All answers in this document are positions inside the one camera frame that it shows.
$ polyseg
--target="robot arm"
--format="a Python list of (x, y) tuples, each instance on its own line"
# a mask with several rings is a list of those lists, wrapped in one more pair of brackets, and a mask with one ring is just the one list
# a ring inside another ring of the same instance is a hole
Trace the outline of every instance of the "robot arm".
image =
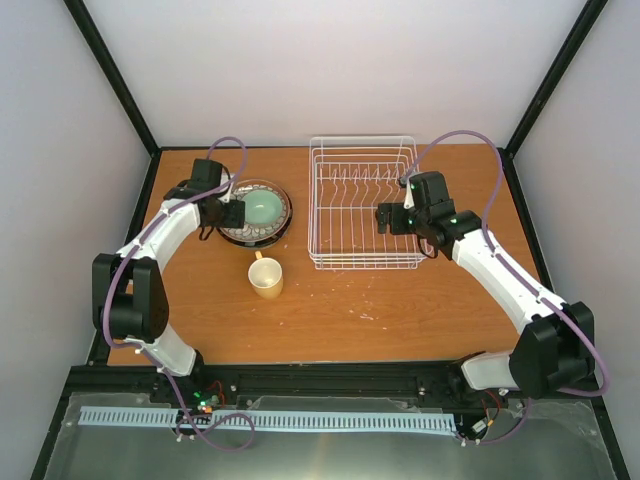
[[(244, 203), (230, 200), (230, 189), (196, 203), (184, 203), (225, 182), (228, 174), (223, 169), (212, 160), (195, 160), (191, 178), (165, 195), (160, 211), (147, 227), (116, 254), (100, 254), (93, 262), (93, 322), (100, 330), (114, 272), (122, 259), (139, 247), (117, 286), (109, 315), (110, 331), (113, 338), (136, 344), (136, 353), (146, 351), (175, 376), (190, 375), (199, 354), (168, 323), (169, 304), (162, 272), (184, 239), (199, 227), (200, 239), (206, 240), (215, 227), (244, 226)], [(160, 216), (166, 218), (148, 234), (149, 225)]]
[(378, 206), (378, 231), (385, 233), (390, 225), (393, 235), (425, 238), (436, 254), (441, 251), (489, 292), (520, 335), (513, 352), (483, 353), (464, 361), (461, 373), (466, 383), (474, 390), (517, 388), (540, 398), (593, 373), (591, 354), (540, 298), (566, 313), (593, 342), (591, 311), (580, 302), (568, 305), (540, 285), (502, 249), (493, 233), (487, 231), (485, 236), (475, 213), (457, 213), (441, 173), (414, 175), (408, 186), (404, 204)]

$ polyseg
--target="dish rack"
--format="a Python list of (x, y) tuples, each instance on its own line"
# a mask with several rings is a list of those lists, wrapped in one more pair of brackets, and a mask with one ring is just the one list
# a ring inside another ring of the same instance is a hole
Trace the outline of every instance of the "dish rack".
[(398, 178), (416, 155), (408, 136), (311, 139), (309, 256), (317, 269), (410, 269), (425, 259), (414, 236), (379, 234), (376, 220), (379, 203), (404, 201)]

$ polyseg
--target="wooden table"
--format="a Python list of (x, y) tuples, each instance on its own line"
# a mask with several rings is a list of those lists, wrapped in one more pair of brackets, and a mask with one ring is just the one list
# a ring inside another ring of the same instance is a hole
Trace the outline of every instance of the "wooden table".
[[(162, 154), (145, 223), (162, 196), (189, 177), (193, 159), (203, 156)], [(240, 164), (235, 149), (216, 151), (213, 158), (232, 172)], [(285, 286), (277, 300), (261, 299), (249, 285), (254, 253), (219, 235), (201, 242), (192, 234), (169, 262), (163, 279), (171, 325), (206, 363), (435, 360), (514, 346), (515, 329), (498, 304), (442, 255), (417, 270), (316, 270), (307, 252), (308, 168), (307, 148), (252, 149), (243, 175), (278, 184), (293, 203), (289, 232), (264, 251), (283, 267)], [(484, 145), (438, 146), (421, 168), (444, 173), (458, 210), (479, 215), (497, 174)], [(506, 183), (490, 226), (509, 253), (535, 272)], [(146, 362), (123, 349), (109, 363)]]

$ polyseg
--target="mug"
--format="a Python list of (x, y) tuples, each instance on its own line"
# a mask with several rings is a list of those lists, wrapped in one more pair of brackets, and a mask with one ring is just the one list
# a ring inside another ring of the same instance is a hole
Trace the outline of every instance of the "mug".
[(272, 300), (282, 292), (282, 266), (277, 260), (256, 252), (256, 260), (249, 267), (249, 281), (258, 295)]

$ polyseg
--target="purple cable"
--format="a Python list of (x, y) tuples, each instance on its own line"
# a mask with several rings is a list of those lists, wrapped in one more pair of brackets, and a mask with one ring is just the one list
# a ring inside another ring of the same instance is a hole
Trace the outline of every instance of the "purple cable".
[[(242, 141), (240, 139), (238, 139), (236, 137), (222, 137), (222, 138), (216, 140), (213, 143), (213, 145), (211, 145), (209, 150), (207, 151), (207, 157), (206, 157), (207, 160), (211, 156), (211, 153), (216, 149), (216, 147), (218, 145), (220, 145), (222, 142), (225, 142), (225, 141), (233, 141), (233, 142), (237, 143), (238, 145), (240, 145), (240, 148), (242, 149), (242, 163), (240, 165), (240, 168), (236, 172), (236, 174), (232, 178), (227, 179), (227, 181), (224, 182), (222, 185), (219, 185), (216, 188), (213, 188), (213, 189), (208, 190), (206, 192), (200, 193), (198, 195), (194, 195), (191, 198), (188, 198), (188, 199), (186, 199), (186, 200), (184, 200), (182, 202), (179, 202), (176, 205), (174, 205), (173, 207), (169, 208), (168, 212), (166, 212), (166, 213), (163, 212), (162, 215), (159, 215), (157, 218), (155, 218), (145, 228), (145, 230), (142, 233), (142, 235), (140, 235), (140, 238), (138, 239), (138, 244), (134, 245), (131, 248), (131, 250), (129, 250), (129, 252), (125, 255), (125, 257), (120, 262), (120, 265), (118, 265), (118, 268), (116, 269), (116, 271), (115, 271), (115, 273), (113, 275), (113, 279), (111, 280), (111, 284), (109, 285), (109, 290), (107, 291), (107, 298), (105, 299), (104, 310), (103, 310), (103, 313), (102, 313), (102, 334), (104, 336), (105, 341), (107, 342), (107, 344), (111, 348), (118, 349), (118, 348), (126, 348), (126, 347), (134, 347), (134, 346), (136, 346), (136, 344), (132, 344), (132, 343), (122, 343), (122, 344), (115, 343), (113, 341), (113, 337), (111, 336), (111, 330), (109, 328), (109, 322), (107, 321), (107, 319), (109, 318), (109, 316), (111, 314), (111, 306), (113, 304), (113, 298), (114, 298), (115, 293), (116, 293), (116, 288), (118, 287), (118, 283), (120, 282), (120, 279), (122, 278), (122, 274), (124, 273), (124, 270), (127, 267), (127, 264), (129, 263), (131, 258), (140, 249), (140, 247), (149, 238), (149, 236), (155, 231), (155, 229), (158, 228), (158, 226), (162, 222), (164, 222), (167, 217), (169, 217), (169, 215), (171, 215), (173, 212), (175, 212), (179, 208), (181, 208), (181, 207), (183, 207), (183, 206), (185, 206), (185, 205), (187, 205), (189, 203), (193, 203), (193, 202), (201, 200), (201, 199), (203, 199), (205, 197), (208, 197), (209, 195), (213, 195), (215, 193), (222, 192), (226, 187), (228, 187), (233, 182), (235, 182), (236, 178), (238, 178), (242, 174), (242, 172), (244, 172), (244, 169), (247, 167), (247, 161), (248, 161), (247, 147), (244, 145), (244, 143), (242, 143)], [(180, 403), (180, 407), (182, 408), (182, 410), (184, 412), (184, 417), (187, 419), (189, 424), (196, 431), (196, 434), (200, 438), (202, 438), (208, 445), (212, 446), (213, 448), (215, 448), (217, 450), (221, 450), (223, 452), (234, 452), (234, 451), (244, 450), (245, 448), (247, 448), (251, 444), (251, 442), (253, 441), (254, 434), (255, 434), (255, 425), (253, 424), (253, 421), (251, 420), (251, 418), (249, 418), (247, 415), (245, 415), (243, 413), (230, 414), (227, 417), (224, 417), (220, 421), (216, 422), (215, 424), (211, 425), (209, 428), (207, 428), (207, 430), (205, 430), (205, 432), (200, 432), (200, 430), (193, 423), (193, 419), (192, 419), (191, 414), (189, 413), (189, 411), (187, 409), (187, 406), (186, 406), (186, 403), (184, 401), (184, 398), (182, 397), (182, 394), (180, 393), (180, 389), (178, 388), (178, 384), (174, 380), (174, 378), (171, 375), (171, 373), (168, 372), (166, 368), (164, 368), (164, 365), (160, 365), (158, 362), (156, 362), (156, 360), (153, 357), (151, 357), (149, 354), (147, 354), (146, 351), (144, 352), (144, 354), (151, 361), (151, 363), (153, 365), (155, 365), (157, 368), (159, 368), (162, 371), (162, 373), (164, 373), (167, 376), (167, 379), (169, 380), (169, 383), (171, 384), (171, 387), (173, 388), (173, 391), (176, 394), (176, 397), (178, 399), (178, 403)], [(216, 445), (215, 443), (211, 442), (210, 440), (208, 440), (204, 436), (204, 434), (206, 432), (209, 432), (213, 428), (217, 427), (218, 425), (220, 425), (220, 423), (223, 423), (223, 422), (227, 421), (228, 418), (233, 418), (233, 417), (240, 417), (240, 418), (245, 419), (247, 421), (247, 423), (249, 424), (249, 427), (251, 428), (251, 437), (241, 447), (232, 448), (232, 449), (221, 447), (221, 446)]]
[[(178, 384), (176, 383), (175, 378), (173, 378), (173, 376), (169, 372), (167, 372), (166, 369), (163, 370), (163, 373), (166, 375), (167, 380), (169, 380), (169, 383), (171, 384), (171, 387), (173, 388), (173, 391), (176, 393), (176, 397), (178, 398), (178, 403), (180, 404), (180, 408), (184, 412), (183, 419), (184, 418), (187, 419), (187, 422), (189, 423), (189, 425), (191, 425), (191, 428), (193, 428), (195, 434), (198, 435), (207, 445), (215, 448), (216, 450), (220, 450), (222, 452), (231, 453), (231, 452), (240, 452), (240, 451), (246, 449), (249, 445), (251, 445), (253, 443), (253, 437), (256, 434), (256, 426), (253, 423), (253, 421), (251, 420), (251, 417), (249, 417), (248, 415), (245, 415), (244, 413), (230, 413), (229, 415), (227, 415), (225, 417), (222, 417), (220, 420), (215, 422), (213, 425), (209, 426), (204, 432), (201, 432), (200, 429), (198, 428), (198, 426), (193, 421), (193, 417), (189, 413), (189, 409), (187, 408), (187, 405), (186, 405), (186, 403), (184, 401), (184, 398), (182, 397), (182, 394), (180, 393), (180, 389), (178, 388)], [(230, 420), (232, 418), (242, 418), (242, 419), (246, 420), (246, 422), (249, 424), (249, 428), (251, 429), (251, 436), (249, 437), (249, 439), (244, 444), (242, 444), (241, 446), (239, 446), (237, 448), (226, 448), (226, 447), (221, 447), (220, 445), (217, 445), (217, 444), (213, 443), (211, 440), (209, 440), (207, 437), (205, 437), (205, 434), (209, 433), (211, 430), (213, 430), (217, 426), (221, 425), (222, 423), (224, 423), (224, 422), (226, 422), (226, 421), (228, 421), (228, 420)]]
[[(425, 148), (422, 151), (422, 153), (420, 153), (420, 155), (418, 155), (418, 158), (416, 158), (416, 160), (413, 162), (411, 167), (409, 167), (409, 170), (407, 171), (403, 179), (407, 180), (409, 178), (409, 176), (416, 169), (418, 163), (420, 163), (420, 161), (426, 156), (427, 153), (429, 153), (433, 149), (433, 147), (435, 147), (442, 140), (445, 140), (446, 138), (449, 138), (449, 137), (453, 137), (455, 135), (471, 135), (472, 137), (479, 138), (484, 143), (489, 145), (489, 147), (491, 147), (491, 151), (496, 157), (496, 161), (498, 163), (498, 179), (496, 181), (496, 186), (494, 187), (493, 192), (491, 193), (491, 197), (489, 197), (489, 201), (487, 202), (487, 205), (484, 208), (484, 211), (482, 212), (482, 235), (485, 241), (487, 242), (489, 249), (491, 250), (492, 253), (494, 253), (495, 257), (504, 266), (504, 268), (506, 268), (507, 271), (509, 271), (509, 273), (516, 280), (518, 280), (518, 282), (520, 282), (529, 292), (531, 292), (532, 295), (537, 297), (538, 290), (533, 285), (531, 285), (522, 275), (520, 275), (518, 271), (515, 268), (513, 268), (513, 266), (502, 255), (500, 255), (500, 253), (496, 253), (496, 246), (493, 244), (493, 242), (491, 241), (491, 237), (489, 236), (489, 226), (487, 223), (489, 219), (489, 212), (491, 211), (491, 207), (493, 206), (493, 203), (495, 202), (496, 197), (498, 196), (498, 192), (500, 191), (500, 187), (502, 186), (502, 179), (504, 174), (502, 171), (502, 158), (500, 157), (500, 152), (498, 152), (497, 147), (488, 137), (484, 136), (481, 133), (474, 132), (473, 130), (455, 130), (453, 132), (440, 135), (433, 142), (431, 142), (429, 146)], [(571, 395), (578, 395), (582, 397), (599, 397), (601, 395), (604, 395), (606, 391), (609, 389), (609, 385), (611, 383), (610, 374), (609, 374), (609, 369), (607, 368), (606, 364), (604, 363), (604, 360), (600, 356), (600, 353), (596, 350), (596, 347), (582, 332), (582, 330), (580, 330), (578, 326), (575, 323), (573, 323), (573, 321), (561, 309), (556, 307), (553, 303), (551, 303), (548, 299), (544, 297), (540, 298), (540, 302), (545, 306), (547, 306), (549, 309), (551, 309), (553, 313), (558, 315), (558, 317), (560, 317), (560, 319), (571, 329), (571, 331), (573, 331), (573, 333), (576, 334), (576, 336), (585, 345), (585, 347), (587, 347), (587, 350), (589, 350), (589, 353), (593, 356), (596, 363), (600, 367), (600, 371), (602, 372), (602, 386), (597, 390), (589, 391), (589, 390), (578, 390), (575, 388), (560, 388), (558, 389), (558, 391), (563, 393), (568, 393)]]

